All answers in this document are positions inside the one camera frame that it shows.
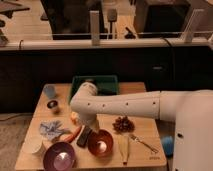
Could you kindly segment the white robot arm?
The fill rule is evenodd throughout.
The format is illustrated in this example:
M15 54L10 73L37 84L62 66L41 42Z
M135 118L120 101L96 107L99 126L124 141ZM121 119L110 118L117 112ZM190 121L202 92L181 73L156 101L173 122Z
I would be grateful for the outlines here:
M99 114L141 116L175 124L172 171L213 171L213 90L152 91L99 96L85 82L70 101L80 120L91 126Z

